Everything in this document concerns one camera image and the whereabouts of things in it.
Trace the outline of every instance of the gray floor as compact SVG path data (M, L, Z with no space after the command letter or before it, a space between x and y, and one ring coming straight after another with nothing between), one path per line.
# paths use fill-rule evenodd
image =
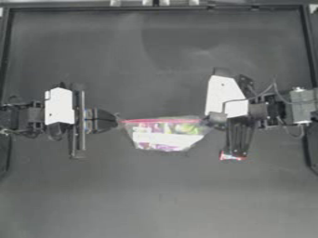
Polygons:
M59 81L126 118L202 114L214 67L281 89L310 86L297 12L19 13L9 95L38 99ZM121 131L67 143L18 139L0 183L2 238L317 237L318 178L301 141L257 132L249 161L221 163L214 131L193 150L135 150Z

